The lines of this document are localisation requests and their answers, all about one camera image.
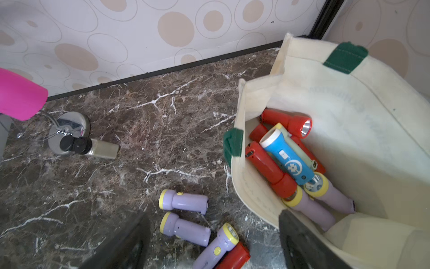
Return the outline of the blue flashlight white rim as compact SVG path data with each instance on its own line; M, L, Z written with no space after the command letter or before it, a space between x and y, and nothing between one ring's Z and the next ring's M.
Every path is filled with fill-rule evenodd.
M298 185L305 185L313 180L314 172L286 143L282 132L270 129L259 141L261 147L271 153L287 169L288 174Z

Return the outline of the cream tote bag green handles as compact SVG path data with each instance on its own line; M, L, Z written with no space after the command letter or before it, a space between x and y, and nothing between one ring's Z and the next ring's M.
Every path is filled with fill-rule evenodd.
M305 143L355 214L338 214L322 232L264 183L245 147L266 108L312 118ZM350 269L429 268L430 105L364 47L287 34L270 75L239 81L224 156L252 212L279 229L289 210Z

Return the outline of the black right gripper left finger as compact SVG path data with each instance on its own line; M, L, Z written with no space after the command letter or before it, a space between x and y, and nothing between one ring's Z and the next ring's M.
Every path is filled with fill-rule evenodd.
M97 247L81 269L142 269L150 248L151 223L146 213L133 216L107 242Z

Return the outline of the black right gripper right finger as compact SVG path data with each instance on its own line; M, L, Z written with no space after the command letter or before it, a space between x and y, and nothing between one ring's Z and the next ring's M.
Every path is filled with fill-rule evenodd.
M349 269L289 210L279 216L280 241L288 269Z

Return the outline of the purple flashlight front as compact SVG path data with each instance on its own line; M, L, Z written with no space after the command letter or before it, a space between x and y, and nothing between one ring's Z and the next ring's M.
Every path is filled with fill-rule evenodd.
M292 196L283 198L282 202L290 209L301 212L325 232L335 224L335 217L312 200L300 186L297 186Z

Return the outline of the purple flashlight back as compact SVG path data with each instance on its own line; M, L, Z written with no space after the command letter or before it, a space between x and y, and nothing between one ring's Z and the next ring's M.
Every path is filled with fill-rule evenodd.
M304 185L305 192L313 198L325 202L329 207L343 214L356 212L355 202L333 186L323 174L315 172L314 177Z

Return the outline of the green flashlight yellow rim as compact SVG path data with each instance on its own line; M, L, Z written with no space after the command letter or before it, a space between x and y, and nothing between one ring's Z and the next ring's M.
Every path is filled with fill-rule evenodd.
M280 124L277 123L271 128L271 131L279 130L283 134L284 140L287 145L301 158L301 160L312 170L315 171L318 168L318 164L315 160L312 160L300 147L292 140L292 135Z

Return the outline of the small red flashlight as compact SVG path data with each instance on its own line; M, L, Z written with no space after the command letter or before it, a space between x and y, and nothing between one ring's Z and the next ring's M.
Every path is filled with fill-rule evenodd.
M268 132L269 130L266 128L266 126L262 123L258 124L248 135L248 137L252 141L259 142L263 136ZM320 160L305 146L305 144L296 136L292 136L292 140L296 142L299 147L312 159L315 160L318 164L318 168L315 170L316 172L319 172L321 174L324 174L326 172L326 168L322 165Z

